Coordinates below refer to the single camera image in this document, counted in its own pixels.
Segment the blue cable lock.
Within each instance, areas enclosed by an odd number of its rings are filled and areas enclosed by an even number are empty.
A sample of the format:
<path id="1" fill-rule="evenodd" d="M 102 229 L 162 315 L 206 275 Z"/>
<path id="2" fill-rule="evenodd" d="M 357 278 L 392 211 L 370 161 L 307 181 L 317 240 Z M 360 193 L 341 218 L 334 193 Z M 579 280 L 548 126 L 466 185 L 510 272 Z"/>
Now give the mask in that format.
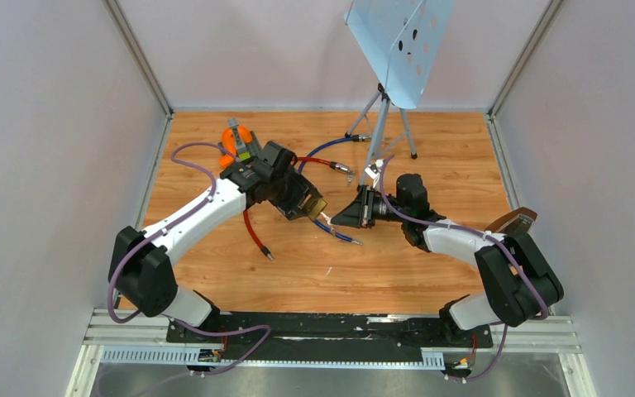
<path id="1" fill-rule="evenodd" d="M 343 173 L 332 170 L 326 165 L 315 163 L 305 163 L 303 165 L 300 161 L 298 161 L 297 171 L 314 182 L 319 192 L 328 202 L 327 209 L 330 210 L 329 217 L 332 217 L 332 211 L 334 211 L 336 206 L 339 204 L 341 194 L 344 194 L 348 188 L 354 188 L 354 179 L 358 176 L 356 173 L 356 166 L 347 165 L 347 160 L 342 159 L 341 152 L 335 149 L 335 146 L 346 144 L 356 145 L 358 143 L 368 143 L 369 141 L 370 134 L 355 134 L 347 137 L 339 136 L 337 139 L 332 139 L 317 145 L 304 156 L 317 157 L 328 161 L 342 163 L 351 169 L 354 173 L 353 177 L 348 177 Z"/>

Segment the brass padlock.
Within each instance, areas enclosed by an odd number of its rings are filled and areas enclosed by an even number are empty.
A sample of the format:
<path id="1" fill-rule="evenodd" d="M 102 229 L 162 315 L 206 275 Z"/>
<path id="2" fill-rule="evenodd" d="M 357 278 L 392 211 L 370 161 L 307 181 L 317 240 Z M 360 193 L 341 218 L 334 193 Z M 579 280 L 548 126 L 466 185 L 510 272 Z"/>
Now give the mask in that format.
<path id="1" fill-rule="evenodd" d="M 323 197 L 310 196 L 303 203 L 303 211 L 307 218 L 315 221 L 327 206 L 327 201 Z"/>

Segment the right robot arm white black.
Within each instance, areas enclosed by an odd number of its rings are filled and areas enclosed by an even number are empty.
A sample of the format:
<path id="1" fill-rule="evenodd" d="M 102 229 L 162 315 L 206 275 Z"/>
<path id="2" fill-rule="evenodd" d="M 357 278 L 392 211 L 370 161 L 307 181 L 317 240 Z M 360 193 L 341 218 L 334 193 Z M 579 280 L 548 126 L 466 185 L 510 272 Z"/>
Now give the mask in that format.
<path id="1" fill-rule="evenodd" d="M 494 323 L 517 327 L 542 319 L 565 291 L 546 257 L 526 230 L 506 233 L 464 227 L 431 209 L 419 174 L 403 174 L 395 194 L 361 186 L 355 199 L 332 217 L 334 226 L 371 228 L 398 222 L 411 246 L 453 257 L 480 273 L 483 292 L 445 305 L 438 324 L 444 342 L 460 345 L 472 328 Z"/>

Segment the red cable lock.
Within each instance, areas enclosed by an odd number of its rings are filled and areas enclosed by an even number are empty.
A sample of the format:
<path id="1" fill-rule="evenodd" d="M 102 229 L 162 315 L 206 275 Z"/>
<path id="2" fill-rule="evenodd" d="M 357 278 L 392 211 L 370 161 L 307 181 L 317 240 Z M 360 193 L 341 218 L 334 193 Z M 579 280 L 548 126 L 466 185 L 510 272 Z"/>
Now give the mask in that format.
<path id="1" fill-rule="evenodd" d="M 298 160 L 303 165 L 305 163 L 315 163 L 315 164 L 326 165 L 329 168 L 331 168 L 332 170 L 335 170 L 337 172 L 343 173 L 344 175 L 346 175 L 348 177 L 353 177 L 354 176 L 354 173 L 351 171 L 351 169 L 348 166 L 343 165 L 342 163 L 339 163 L 339 162 L 328 161 L 328 160 L 324 160 L 324 159 L 317 158 L 317 157 L 311 157 L 311 156 L 309 156 L 309 157 L 299 157 Z M 255 230 L 252 227 L 248 211 L 245 210 L 242 213 L 242 216 L 243 216 L 243 221 L 244 221 L 246 230 L 248 231 L 252 241 L 256 244 L 256 246 L 260 250 L 260 252 L 267 259 L 272 261 L 274 259 L 274 256 L 272 255 L 270 249 L 256 235 Z M 336 239 L 338 239 L 338 240 L 340 240 L 342 242 L 347 242 L 347 243 L 353 243 L 353 244 L 361 245 L 361 242 L 358 241 L 357 239 L 355 239 L 353 237 L 349 237 L 347 235 L 344 235 L 344 234 L 342 234 L 340 232 L 337 232 L 334 227 L 328 226 L 326 223 L 321 222 L 319 219 L 314 220 L 313 223 L 316 226 L 318 226 L 321 230 L 323 230 L 324 232 L 329 233 L 330 235 L 332 235 L 333 237 L 335 237 Z"/>

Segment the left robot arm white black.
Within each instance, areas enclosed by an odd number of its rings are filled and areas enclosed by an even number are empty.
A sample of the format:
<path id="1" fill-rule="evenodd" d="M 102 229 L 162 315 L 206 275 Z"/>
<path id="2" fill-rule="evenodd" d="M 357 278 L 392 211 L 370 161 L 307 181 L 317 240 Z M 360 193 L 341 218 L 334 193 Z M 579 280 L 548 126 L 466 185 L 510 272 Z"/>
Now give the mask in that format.
<path id="1" fill-rule="evenodd" d="M 142 230 L 124 227 L 115 238 L 108 273 L 107 310 L 116 323 L 113 295 L 121 294 L 146 317 L 159 315 L 188 325 L 199 341 L 212 341 L 220 331 L 213 304 L 180 286 L 174 265 L 212 230 L 248 208 L 272 204 L 287 220 L 314 221 L 327 201 L 295 163 L 288 148 L 268 141 L 258 155 L 234 158 L 208 189 L 167 218 Z"/>

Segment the small silver keys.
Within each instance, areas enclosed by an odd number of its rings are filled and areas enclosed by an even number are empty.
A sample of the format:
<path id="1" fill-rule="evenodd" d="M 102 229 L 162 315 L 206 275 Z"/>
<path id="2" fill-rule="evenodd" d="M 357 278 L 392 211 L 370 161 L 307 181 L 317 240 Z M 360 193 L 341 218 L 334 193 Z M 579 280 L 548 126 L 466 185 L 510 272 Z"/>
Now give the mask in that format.
<path id="1" fill-rule="evenodd" d="M 332 218 L 327 216 L 325 213 L 320 213 L 320 218 L 322 220 L 322 223 L 329 228 L 334 228 L 335 226 L 332 223 Z"/>

